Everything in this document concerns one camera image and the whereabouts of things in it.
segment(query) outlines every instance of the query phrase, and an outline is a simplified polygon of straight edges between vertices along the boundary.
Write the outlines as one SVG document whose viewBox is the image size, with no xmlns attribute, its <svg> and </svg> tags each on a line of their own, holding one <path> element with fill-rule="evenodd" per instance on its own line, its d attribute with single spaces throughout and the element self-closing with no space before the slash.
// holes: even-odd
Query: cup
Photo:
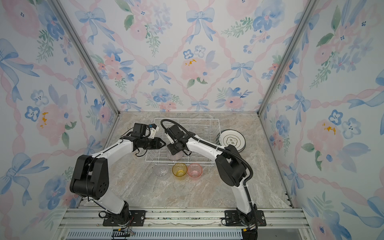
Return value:
<svg viewBox="0 0 384 240">
<path fill-rule="evenodd" d="M 176 177 L 182 177 L 187 173 L 187 165 L 184 163 L 178 162 L 172 167 L 173 175 Z"/>
<path fill-rule="evenodd" d="M 191 177 L 200 177 L 203 173 L 203 168 L 200 166 L 200 164 L 192 163 L 188 166 L 188 175 Z"/>
<path fill-rule="evenodd" d="M 153 167 L 153 172 L 158 177 L 163 177 L 168 174 L 169 172 L 169 166 L 168 165 L 158 165 L 156 164 Z"/>
</svg>

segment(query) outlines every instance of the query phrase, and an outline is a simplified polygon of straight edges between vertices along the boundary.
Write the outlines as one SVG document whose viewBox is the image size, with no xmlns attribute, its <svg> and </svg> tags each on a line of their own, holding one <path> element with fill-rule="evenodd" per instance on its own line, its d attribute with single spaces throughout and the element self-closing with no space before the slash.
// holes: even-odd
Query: yellow plastic cup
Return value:
<svg viewBox="0 0 384 240">
<path fill-rule="evenodd" d="M 187 173 L 187 165 L 184 163 L 178 162 L 172 167 L 173 175 L 176 177 L 182 177 Z"/>
</svg>

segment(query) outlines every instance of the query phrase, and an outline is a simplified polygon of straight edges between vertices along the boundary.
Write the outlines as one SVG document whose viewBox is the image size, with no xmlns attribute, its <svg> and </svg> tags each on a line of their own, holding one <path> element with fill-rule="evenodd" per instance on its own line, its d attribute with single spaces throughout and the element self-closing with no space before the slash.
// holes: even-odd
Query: green leaf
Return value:
<svg viewBox="0 0 384 240">
<path fill-rule="evenodd" d="M 317 161 L 317 158 L 319 157 L 321 155 L 321 152 L 320 151 L 316 151 L 316 153 L 314 154 L 314 161 L 315 161 L 315 163 L 316 163 L 316 166 L 317 166 L 317 168 L 318 169 L 320 169 L 320 171 L 321 171 L 321 161 L 319 162 L 319 161 Z"/>
<path fill-rule="evenodd" d="M 307 152 L 313 152 L 313 150 L 314 150 L 314 146 L 310 142 L 302 145 L 301 148 L 304 149 Z"/>
<path fill-rule="evenodd" d="M 129 7 L 128 3 L 124 0 L 115 0 L 115 2 L 119 5 L 119 8 L 121 8 L 123 11 L 131 13 L 131 8 Z"/>
<path fill-rule="evenodd" d="M 133 15 L 128 15 L 126 19 L 124 20 L 124 27 L 125 30 L 128 30 L 132 24 L 134 23 Z"/>
<path fill-rule="evenodd" d="M 65 124 L 65 129 L 71 130 L 72 128 L 74 128 L 76 126 L 76 123 L 77 122 L 71 122 L 71 126 L 68 126 L 68 124 Z"/>
<path fill-rule="evenodd" d="M 328 43 L 332 39 L 333 36 L 334 36 L 333 33 L 329 33 L 329 34 L 325 35 L 324 37 L 322 37 L 320 39 L 320 41 L 317 43 L 316 47 Z"/>
<path fill-rule="evenodd" d="M 190 79 L 187 83 L 187 88 L 193 86 L 193 84 L 195 84 L 195 80 L 194 79 Z"/>
<path fill-rule="evenodd" d="M 63 134 L 61 135 L 61 139 L 62 139 L 64 145 L 67 147 L 67 149 L 69 149 L 69 147 L 70 147 L 70 136 L 68 135 L 68 133 L 63 132 Z"/>
<path fill-rule="evenodd" d="M 340 12 L 339 6 L 336 6 L 335 12 L 333 13 L 332 22 L 331 22 L 331 28 L 333 29 L 334 32 L 336 32 L 336 29 L 340 24 L 340 19 L 341 19 L 341 12 Z"/>
</svg>

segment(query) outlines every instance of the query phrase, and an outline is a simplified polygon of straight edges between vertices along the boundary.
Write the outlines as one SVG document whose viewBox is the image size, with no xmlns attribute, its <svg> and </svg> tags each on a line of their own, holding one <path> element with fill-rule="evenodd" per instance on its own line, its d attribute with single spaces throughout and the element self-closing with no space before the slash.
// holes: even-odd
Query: dish rack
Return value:
<svg viewBox="0 0 384 240">
<path fill-rule="evenodd" d="M 170 144 L 169 139 L 167 138 L 164 129 L 161 127 L 160 121 L 164 118 L 155 118 L 155 124 L 159 126 L 160 130 L 156 133 L 156 137 L 160 137 L 166 144 Z M 220 134 L 220 122 L 218 119 L 187 119 L 187 118 L 168 118 L 171 119 L 183 127 L 185 127 L 188 131 L 197 134 L 202 139 L 215 143 L 217 136 Z M 166 128 L 173 125 L 171 122 L 163 123 Z M 177 162 L 185 163 L 189 165 L 191 163 L 198 163 L 201 166 L 213 166 L 215 164 L 214 161 L 204 157 L 201 154 L 193 152 L 190 156 L 183 155 L 180 160 L 171 161 L 167 157 L 168 148 L 165 146 L 162 149 L 157 150 L 148 150 L 146 154 L 145 161 L 146 162 L 154 162 L 156 164 L 168 164 L 174 165 Z"/>
</svg>

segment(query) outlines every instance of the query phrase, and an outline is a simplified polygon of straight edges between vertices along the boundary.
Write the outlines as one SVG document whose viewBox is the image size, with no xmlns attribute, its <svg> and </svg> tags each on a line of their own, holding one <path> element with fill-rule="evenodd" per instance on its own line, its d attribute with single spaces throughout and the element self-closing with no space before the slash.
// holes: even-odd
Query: black base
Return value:
<svg viewBox="0 0 384 240">
<path fill-rule="evenodd" d="M 133 217 L 132 222 L 130 226 L 132 227 L 142 227 L 144 225 L 145 220 L 145 210 L 130 210 L 130 218 Z M 104 219 L 103 222 L 104 227 L 121 227 L 121 225 L 118 225 L 117 223 L 113 222 L 112 218 Z"/>
<path fill-rule="evenodd" d="M 239 214 L 237 213 L 237 210 L 227 210 L 224 211 L 225 214 L 225 224 L 227 226 L 244 226 L 240 222 Z M 258 227 L 265 227 L 266 221 L 264 217 L 264 212 L 261 210 L 256 211 L 256 219 L 257 219 L 257 226 Z"/>
</svg>

